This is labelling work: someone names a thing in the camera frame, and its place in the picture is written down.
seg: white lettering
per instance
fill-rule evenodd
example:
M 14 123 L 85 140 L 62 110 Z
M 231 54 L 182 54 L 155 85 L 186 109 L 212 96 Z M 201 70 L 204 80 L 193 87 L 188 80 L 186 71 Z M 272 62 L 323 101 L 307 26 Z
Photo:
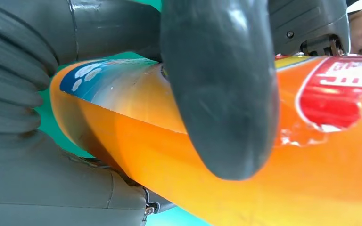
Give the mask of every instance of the white lettering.
M 336 62 L 327 72 L 317 76 L 328 78 L 320 80 L 321 85 L 362 87 L 362 62 Z

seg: metal screw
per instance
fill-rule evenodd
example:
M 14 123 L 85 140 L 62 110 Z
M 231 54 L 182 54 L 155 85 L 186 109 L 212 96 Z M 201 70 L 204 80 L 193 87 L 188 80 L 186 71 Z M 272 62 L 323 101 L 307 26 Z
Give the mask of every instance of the metal screw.
M 148 207 L 148 208 L 145 209 L 145 215 L 146 216 L 151 215 L 154 212 L 155 212 L 155 208 L 153 208 L 153 207 Z
M 287 37 L 290 39 L 293 38 L 294 35 L 295 34 L 292 31 L 287 32 Z

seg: gray robotic arm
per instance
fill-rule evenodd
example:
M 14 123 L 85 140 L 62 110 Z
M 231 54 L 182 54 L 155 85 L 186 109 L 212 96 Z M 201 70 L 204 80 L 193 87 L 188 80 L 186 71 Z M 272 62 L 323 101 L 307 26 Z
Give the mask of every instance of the gray robotic arm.
M 346 0 L 269 0 L 268 8 L 276 54 L 350 52 Z

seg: gray plastic housing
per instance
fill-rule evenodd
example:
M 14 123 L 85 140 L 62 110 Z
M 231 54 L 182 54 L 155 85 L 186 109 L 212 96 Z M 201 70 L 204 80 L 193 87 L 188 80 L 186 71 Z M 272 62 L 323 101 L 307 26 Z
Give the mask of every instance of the gray plastic housing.
M 297 53 L 303 42 L 324 35 L 336 35 L 350 52 L 346 0 L 269 0 L 268 8 L 276 54 Z
M 131 0 L 0 0 L 0 226 L 145 224 L 142 186 L 62 150 L 34 108 L 58 65 L 125 51 L 160 60 L 159 21 Z

